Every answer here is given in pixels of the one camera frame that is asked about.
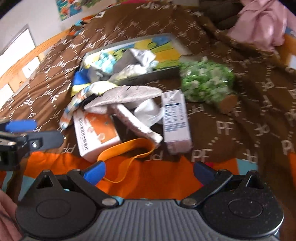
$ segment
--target bed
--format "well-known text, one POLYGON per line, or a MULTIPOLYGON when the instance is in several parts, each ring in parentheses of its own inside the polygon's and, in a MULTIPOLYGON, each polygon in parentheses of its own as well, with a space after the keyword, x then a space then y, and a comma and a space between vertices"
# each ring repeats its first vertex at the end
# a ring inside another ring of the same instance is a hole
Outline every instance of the bed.
MULTIPOLYGON (((229 115, 204 103, 188 102, 194 145, 190 153, 170 156, 162 145, 146 161, 133 162, 123 182, 101 181, 98 187, 123 198, 181 199, 201 187, 194 179, 191 162, 208 162, 216 169, 229 169, 235 174, 258 168, 285 210, 281 239, 292 240, 296 218, 296 70, 284 66, 273 53, 228 38, 193 7, 161 2, 110 7, 77 35, 68 35, 54 45, 35 77, 3 106, 0 115, 35 119, 35 131, 61 131, 64 143, 59 149, 36 152, 25 159, 20 171, 24 177, 20 179, 26 178, 27 184, 16 178, 15 183, 10 182, 8 193, 17 200, 23 185, 32 183, 43 169, 64 174, 90 165, 79 156, 74 127, 62 131, 58 125, 71 100, 75 70, 83 56, 95 48, 159 33, 172 33, 192 53, 232 68, 239 101, 229 115)), ((178 89, 180 80, 154 81, 149 85, 168 91, 178 89)), ((161 126, 153 128, 162 133, 161 126)), ((124 126, 119 130, 123 141, 135 138, 124 126)), ((127 158, 123 155, 108 160, 106 175, 116 177, 117 167, 127 158)))

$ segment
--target gray plastic base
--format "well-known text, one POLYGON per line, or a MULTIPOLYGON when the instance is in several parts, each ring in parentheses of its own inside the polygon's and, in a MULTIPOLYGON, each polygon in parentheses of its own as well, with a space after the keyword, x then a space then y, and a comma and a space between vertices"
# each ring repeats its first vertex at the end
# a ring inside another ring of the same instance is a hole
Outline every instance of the gray plastic base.
MULTIPOLYGON (((24 241, 35 241, 24 238, 24 241)), ((125 200, 101 212, 84 233, 68 241, 238 241, 212 230, 196 210, 174 200, 125 200)), ((260 241, 278 241, 274 236, 260 241)))

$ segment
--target metal screw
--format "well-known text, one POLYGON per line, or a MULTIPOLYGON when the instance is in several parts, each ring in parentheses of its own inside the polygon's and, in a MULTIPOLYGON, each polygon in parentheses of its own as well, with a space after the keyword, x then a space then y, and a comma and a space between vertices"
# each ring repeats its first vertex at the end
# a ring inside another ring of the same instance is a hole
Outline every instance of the metal screw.
POLYGON ((114 198, 105 198, 102 201, 102 204, 105 206, 114 206, 117 203, 117 201, 114 198))
POLYGON ((32 143, 32 147, 33 147, 33 148, 36 148, 36 147, 37 147, 37 143, 36 143, 36 142, 33 142, 33 143, 32 143))
POLYGON ((196 200, 193 199, 193 198, 185 198, 185 199, 182 200, 182 203, 185 206, 192 207, 192 206, 195 206, 196 205, 196 200))
POLYGON ((15 144, 16 144, 16 142, 14 142, 14 141, 10 141, 10 142, 7 143, 8 146, 13 146, 15 144))

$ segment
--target wooden bed frame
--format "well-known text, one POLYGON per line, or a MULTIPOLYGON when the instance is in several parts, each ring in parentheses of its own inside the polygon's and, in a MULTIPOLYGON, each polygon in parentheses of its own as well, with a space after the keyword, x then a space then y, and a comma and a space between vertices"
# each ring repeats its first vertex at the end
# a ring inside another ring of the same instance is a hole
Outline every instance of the wooden bed frame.
POLYGON ((16 92, 15 86, 21 87, 22 82, 20 83, 13 83, 13 78, 19 74, 22 69, 35 57, 39 56, 41 53, 43 53, 45 50, 50 48, 52 45, 57 43, 60 39, 67 36, 69 34, 70 30, 65 30, 52 38, 46 40, 42 44, 38 45, 36 48, 34 48, 32 51, 27 53, 24 57, 22 57, 19 61, 17 61, 13 66, 11 66, 1 77, 0 77, 0 89, 2 89, 6 84, 9 84, 13 92, 16 92))

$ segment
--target black clip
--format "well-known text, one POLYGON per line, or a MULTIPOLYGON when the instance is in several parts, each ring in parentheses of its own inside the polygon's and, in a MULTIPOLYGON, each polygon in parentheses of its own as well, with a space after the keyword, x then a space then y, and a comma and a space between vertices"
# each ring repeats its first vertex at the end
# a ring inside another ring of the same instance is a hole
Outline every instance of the black clip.
POLYGON ((11 134, 0 131, 0 170, 15 171, 23 157, 34 151, 58 148, 64 137, 59 131, 11 134))

